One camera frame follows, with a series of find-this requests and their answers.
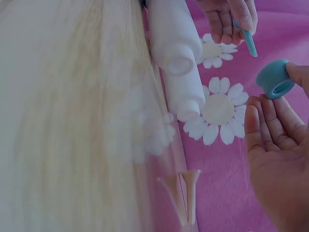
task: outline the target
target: blonde hair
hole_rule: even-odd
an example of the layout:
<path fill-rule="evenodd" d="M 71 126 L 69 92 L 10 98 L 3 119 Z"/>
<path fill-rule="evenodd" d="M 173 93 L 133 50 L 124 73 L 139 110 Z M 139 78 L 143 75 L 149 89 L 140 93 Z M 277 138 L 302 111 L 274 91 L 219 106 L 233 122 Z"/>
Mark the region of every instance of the blonde hair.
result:
<path fill-rule="evenodd" d="M 129 96 L 142 82 L 157 88 L 159 79 L 139 1 L 63 0 L 53 7 L 49 36 L 38 44 L 45 66 L 15 147 L 13 231 L 151 232 L 152 222 L 141 217 L 151 209 L 139 199 L 147 190 L 136 176 L 146 170 L 133 164 Z"/>

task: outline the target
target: finger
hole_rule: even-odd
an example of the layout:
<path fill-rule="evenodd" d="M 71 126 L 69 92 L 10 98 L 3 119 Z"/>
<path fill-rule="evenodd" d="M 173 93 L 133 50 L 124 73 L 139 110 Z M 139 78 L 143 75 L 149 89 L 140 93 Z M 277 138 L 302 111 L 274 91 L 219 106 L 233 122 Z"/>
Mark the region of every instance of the finger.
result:
<path fill-rule="evenodd" d="M 291 108 L 285 98 L 273 101 L 276 114 L 287 135 L 300 144 L 306 136 L 306 125 Z"/>
<path fill-rule="evenodd" d="M 222 38 L 222 23 L 217 11 L 206 11 L 206 18 L 208 19 L 211 28 L 211 37 L 217 44 L 221 43 Z"/>
<path fill-rule="evenodd" d="M 241 43 L 241 36 L 240 36 L 240 29 L 233 26 L 233 44 L 240 45 Z"/>
<path fill-rule="evenodd" d="M 289 62 L 286 70 L 290 78 L 301 86 L 309 97 L 309 66 L 298 66 Z"/>
<path fill-rule="evenodd" d="M 262 103 L 265 121 L 274 144 L 285 151 L 298 146 L 298 143 L 287 135 L 281 121 L 278 119 L 273 101 L 266 98 L 264 94 L 259 99 Z"/>
<path fill-rule="evenodd" d="M 250 32 L 254 31 L 254 26 L 250 11 L 244 0 L 227 0 L 233 17 L 239 23 L 240 27 Z"/>
<path fill-rule="evenodd" d="M 245 0 L 245 1 L 246 1 L 248 10 L 251 15 L 252 23 L 253 23 L 253 30 L 251 30 L 250 32 L 252 35 L 254 35 L 256 32 L 256 26 L 257 26 L 257 21 L 258 21 L 255 3 L 254 3 L 254 0 Z"/>
<path fill-rule="evenodd" d="M 272 141 L 269 129 L 267 127 L 265 117 L 263 114 L 262 104 L 258 97 L 250 97 L 247 101 L 247 105 L 253 105 L 258 112 L 259 115 L 259 121 L 260 121 L 260 132 L 262 135 L 262 140 L 264 144 L 264 148 L 266 151 L 280 151 L 280 148 L 278 148 Z"/>
<path fill-rule="evenodd" d="M 252 167 L 254 159 L 266 152 L 260 131 L 258 111 L 253 105 L 247 106 L 244 127 L 248 161 L 250 167 Z"/>
<path fill-rule="evenodd" d="M 230 9 L 226 8 L 219 12 L 219 17 L 222 23 L 222 42 L 225 44 L 232 43 L 233 22 L 230 14 Z"/>

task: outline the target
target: flower petal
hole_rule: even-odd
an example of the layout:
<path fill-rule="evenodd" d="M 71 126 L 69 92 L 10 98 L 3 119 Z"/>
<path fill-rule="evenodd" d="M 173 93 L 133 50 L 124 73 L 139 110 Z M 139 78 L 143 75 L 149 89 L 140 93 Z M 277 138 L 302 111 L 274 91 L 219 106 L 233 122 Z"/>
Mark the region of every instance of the flower petal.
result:
<path fill-rule="evenodd" d="M 234 132 L 236 137 L 238 137 L 238 138 L 244 138 L 245 137 L 245 129 L 244 129 L 244 126 L 241 123 L 239 123 L 235 119 L 232 119 L 228 124 L 232 127 L 233 132 Z"/>
<path fill-rule="evenodd" d="M 212 59 L 212 65 L 215 68 L 220 68 L 222 66 L 222 59 L 220 57 L 215 57 Z"/>
<path fill-rule="evenodd" d="M 234 49 L 237 48 L 237 45 L 231 43 L 231 44 L 224 44 L 224 43 L 220 43 L 220 47 L 221 48 L 225 48 L 225 49 Z"/>
<path fill-rule="evenodd" d="M 234 114 L 234 118 L 240 124 L 244 124 L 245 123 L 245 116 Z"/>
<path fill-rule="evenodd" d="M 206 128 L 206 131 L 203 135 L 203 142 L 205 145 L 211 145 L 217 138 L 219 133 L 218 126 L 210 125 Z"/>
<path fill-rule="evenodd" d="M 203 90 L 204 90 L 205 99 L 207 100 L 207 98 L 210 95 L 209 89 L 206 86 L 203 86 Z"/>
<path fill-rule="evenodd" d="M 235 111 L 236 111 L 236 112 L 239 112 L 239 113 L 242 113 L 243 115 L 245 115 L 246 108 L 247 108 L 246 105 L 236 106 L 236 107 L 235 107 Z"/>
<path fill-rule="evenodd" d="M 230 99 L 234 99 L 234 98 L 238 97 L 242 93 L 242 91 L 243 91 L 243 86 L 242 86 L 242 84 L 238 83 L 236 85 L 233 85 L 229 89 L 227 95 Z"/>
<path fill-rule="evenodd" d="M 235 49 L 235 48 L 230 48 L 230 47 L 223 47 L 222 48 L 222 52 L 223 53 L 235 53 L 235 52 L 238 52 L 238 50 L 237 49 Z"/>
<path fill-rule="evenodd" d="M 209 34 L 209 33 L 203 35 L 202 39 L 203 39 L 204 42 L 214 43 L 214 41 L 211 37 L 211 34 Z"/>
<path fill-rule="evenodd" d="M 232 60 L 233 56 L 231 54 L 228 53 L 222 53 L 219 55 L 220 58 L 224 59 L 224 60 Z"/>
<path fill-rule="evenodd" d="M 246 92 L 242 92 L 236 98 L 232 99 L 234 105 L 242 105 L 244 104 L 249 98 L 249 95 Z"/>
<path fill-rule="evenodd" d="M 212 59 L 206 59 L 203 61 L 203 65 L 205 69 L 210 69 L 212 67 Z"/>
<path fill-rule="evenodd" d="M 202 123 L 204 123 L 204 119 L 202 117 L 197 118 L 196 120 L 186 122 L 183 126 L 183 131 L 188 133 L 194 128 L 199 127 Z"/>
<path fill-rule="evenodd" d="M 208 87 L 209 87 L 209 91 L 211 93 L 214 93 L 214 94 L 220 93 L 220 91 L 221 91 L 221 83 L 220 83 L 219 78 L 217 76 L 213 77 L 209 81 L 209 86 Z"/>
<path fill-rule="evenodd" d="M 228 123 L 221 125 L 220 136 L 224 144 L 229 145 L 233 143 L 234 132 L 232 127 Z"/>
<path fill-rule="evenodd" d="M 204 122 L 199 127 L 196 127 L 194 130 L 189 132 L 189 137 L 193 138 L 195 141 L 199 140 L 207 129 L 207 123 Z"/>
<path fill-rule="evenodd" d="M 227 77 L 223 77 L 220 80 L 220 83 L 221 83 L 221 91 L 220 91 L 220 93 L 226 94 L 228 89 L 230 88 L 230 80 Z"/>

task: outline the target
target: palm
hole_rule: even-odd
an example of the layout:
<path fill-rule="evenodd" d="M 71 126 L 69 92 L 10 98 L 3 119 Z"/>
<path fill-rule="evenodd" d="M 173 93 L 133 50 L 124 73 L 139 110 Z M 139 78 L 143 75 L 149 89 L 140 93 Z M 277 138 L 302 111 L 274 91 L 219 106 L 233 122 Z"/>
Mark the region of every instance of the palm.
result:
<path fill-rule="evenodd" d="M 304 185 L 309 182 L 306 126 L 284 98 L 271 101 L 261 96 L 249 99 L 248 105 L 258 111 L 257 118 L 248 108 L 245 125 L 248 147 L 253 145 L 248 156 L 254 192 L 277 225 L 278 218 L 301 223 L 299 213 L 305 215 L 309 208 L 309 185 Z"/>

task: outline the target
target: flower center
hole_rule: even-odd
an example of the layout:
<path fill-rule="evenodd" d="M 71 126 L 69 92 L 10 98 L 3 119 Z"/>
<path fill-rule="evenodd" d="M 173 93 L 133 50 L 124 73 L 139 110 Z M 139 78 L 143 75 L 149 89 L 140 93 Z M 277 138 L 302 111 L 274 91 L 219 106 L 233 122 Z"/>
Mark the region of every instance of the flower center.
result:
<path fill-rule="evenodd" d="M 227 95 L 213 94 L 208 97 L 201 112 L 208 123 L 222 125 L 234 116 L 234 105 Z"/>
<path fill-rule="evenodd" d="M 222 48 L 218 44 L 203 43 L 202 46 L 204 59 L 215 58 L 222 54 Z"/>

